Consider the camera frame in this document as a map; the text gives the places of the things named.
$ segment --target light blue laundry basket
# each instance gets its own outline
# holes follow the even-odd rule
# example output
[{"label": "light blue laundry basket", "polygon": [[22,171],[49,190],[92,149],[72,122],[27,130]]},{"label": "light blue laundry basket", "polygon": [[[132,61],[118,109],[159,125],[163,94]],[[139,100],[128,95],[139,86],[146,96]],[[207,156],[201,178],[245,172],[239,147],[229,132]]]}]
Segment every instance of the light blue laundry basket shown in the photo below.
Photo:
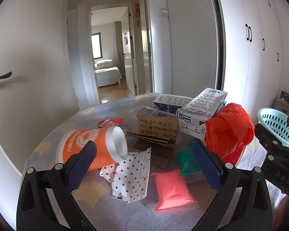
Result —
[{"label": "light blue laundry basket", "polygon": [[259,123],[270,130],[282,142],[283,146],[289,147],[287,118],[287,115],[276,109],[261,108],[258,110]]}]

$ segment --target orange paper cup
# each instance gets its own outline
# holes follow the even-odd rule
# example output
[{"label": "orange paper cup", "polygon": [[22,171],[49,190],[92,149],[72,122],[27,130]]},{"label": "orange paper cup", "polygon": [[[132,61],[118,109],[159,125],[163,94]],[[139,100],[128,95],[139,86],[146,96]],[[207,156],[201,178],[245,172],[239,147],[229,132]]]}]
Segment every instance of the orange paper cup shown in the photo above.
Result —
[{"label": "orange paper cup", "polygon": [[61,140],[57,153],[58,162],[66,163],[77,154],[88,141],[93,141],[97,154],[88,171],[105,167],[127,159],[127,143],[120,127],[90,130],[71,130]]}]

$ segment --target white bedding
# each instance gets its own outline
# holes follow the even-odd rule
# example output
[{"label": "white bedding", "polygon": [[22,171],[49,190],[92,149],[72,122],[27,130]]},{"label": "white bedding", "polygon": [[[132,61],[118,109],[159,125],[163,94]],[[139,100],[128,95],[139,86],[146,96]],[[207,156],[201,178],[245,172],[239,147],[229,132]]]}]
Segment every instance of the white bedding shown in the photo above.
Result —
[{"label": "white bedding", "polygon": [[99,87],[112,85],[117,82],[120,84],[120,79],[122,78],[117,67],[96,70],[96,77]]},{"label": "white bedding", "polygon": [[108,69],[113,67],[113,60],[101,60],[95,64],[96,69]]}]

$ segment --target floral tablecloth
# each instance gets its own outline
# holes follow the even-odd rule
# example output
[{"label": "floral tablecloth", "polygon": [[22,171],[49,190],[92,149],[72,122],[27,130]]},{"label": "floral tablecloth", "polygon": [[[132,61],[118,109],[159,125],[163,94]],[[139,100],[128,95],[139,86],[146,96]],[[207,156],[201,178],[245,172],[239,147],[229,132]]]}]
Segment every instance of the floral tablecloth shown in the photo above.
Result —
[{"label": "floral tablecloth", "polygon": [[[158,94],[144,94],[79,111],[43,140],[26,160],[24,171],[29,167],[34,167],[37,171],[51,169],[58,161],[56,154],[60,140],[70,130],[96,129],[100,120],[119,117],[124,119],[124,128],[138,130],[137,120],[132,117],[131,110],[141,105],[152,106],[152,102],[157,96]],[[188,135],[178,134],[178,144],[188,145],[190,140]],[[127,137],[127,141],[130,144],[133,138]],[[251,170],[254,166],[261,166],[265,154],[265,149],[254,138],[252,143],[247,146],[237,167]],[[167,169],[176,166],[176,160],[173,158]],[[151,166],[151,173],[161,171],[163,170]],[[193,197],[199,202],[200,207],[186,213],[172,215],[158,215],[154,212],[158,198],[152,177],[149,178],[147,197],[130,204],[112,197],[111,184],[99,175],[99,170],[88,172],[79,189],[73,191],[72,194],[83,213],[98,231],[190,231],[213,200],[216,191],[210,189],[205,180],[189,183],[188,187]],[[272,207],[276,208],[284,195],[270,183],[268,183],[268,188]],[[52,191],[48,190],[48,194],[59,222],[68,227]],[[237,189],[221,225],[226,224],[231,218],[239,194],[240,189]]]}]

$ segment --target green package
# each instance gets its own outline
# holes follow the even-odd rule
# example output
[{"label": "green package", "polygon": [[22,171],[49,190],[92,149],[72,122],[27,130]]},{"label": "green package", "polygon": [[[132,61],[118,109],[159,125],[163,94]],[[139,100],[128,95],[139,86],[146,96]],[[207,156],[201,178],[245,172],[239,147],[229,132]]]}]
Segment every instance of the green package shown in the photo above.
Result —
[{"label": "green package", "polygon": [[180,176],[201,172],[201,169],[199,168],[197,162],[193,158],[191,149],[178,152],[176,158],[181,167]]}]

